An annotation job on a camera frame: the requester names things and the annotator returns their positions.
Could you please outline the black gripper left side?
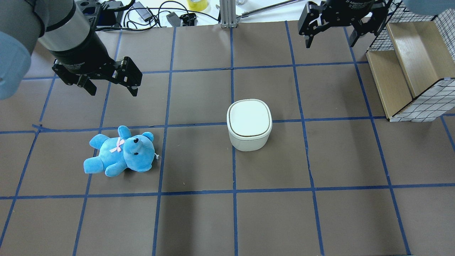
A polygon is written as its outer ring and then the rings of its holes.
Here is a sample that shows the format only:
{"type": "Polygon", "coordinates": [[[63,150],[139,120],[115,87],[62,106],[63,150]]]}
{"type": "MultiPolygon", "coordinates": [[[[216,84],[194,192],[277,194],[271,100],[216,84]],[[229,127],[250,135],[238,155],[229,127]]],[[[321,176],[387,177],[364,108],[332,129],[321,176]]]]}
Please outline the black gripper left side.
{"type": "Polygon", "coordinates": [[[133,97],[138,95],[143,73],[130,57],[114,61],[96,32],[90,32],[73,49],[50,53],[56,58],[52,70],[66,85],[76,85],[95,96],[97,87],[91,79],[107,80],[124,86],[133,97]]]}

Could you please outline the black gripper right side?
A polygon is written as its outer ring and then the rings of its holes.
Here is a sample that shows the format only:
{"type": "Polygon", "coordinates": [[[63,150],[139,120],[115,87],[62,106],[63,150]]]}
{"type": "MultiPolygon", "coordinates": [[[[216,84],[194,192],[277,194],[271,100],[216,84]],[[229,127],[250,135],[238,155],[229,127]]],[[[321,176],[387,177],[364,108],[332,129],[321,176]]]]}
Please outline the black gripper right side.
{"type": "Polygon", "coordinates": [[[348,43],[352,48],[367,33],[379,35],[385,26],[391,0],[327,0],[306,2],[298,21],[298,34],[310,48],[314,36],[330,27],[353,26],[348,43]]]}

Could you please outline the silver grey robot arm left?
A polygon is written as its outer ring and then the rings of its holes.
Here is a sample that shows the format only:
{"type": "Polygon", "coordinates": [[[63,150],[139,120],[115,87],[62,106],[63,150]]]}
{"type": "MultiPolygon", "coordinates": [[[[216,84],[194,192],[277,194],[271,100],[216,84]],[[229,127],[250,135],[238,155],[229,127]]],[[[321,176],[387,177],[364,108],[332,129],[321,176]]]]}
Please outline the silver grey robot arm left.
{"type": "Polygon", "coordinates": [[[138,95],[142,72],[130,57],[115,60],[98,36],[98,14],[89,21],[81,2],[73,0],[1,1],[1,99],[8,99],[28,73],[31,56],[40,43],[55,57],[52,70],[67,85],[83,88],[91,96],[93,80],[124,86],[138,95]]]}

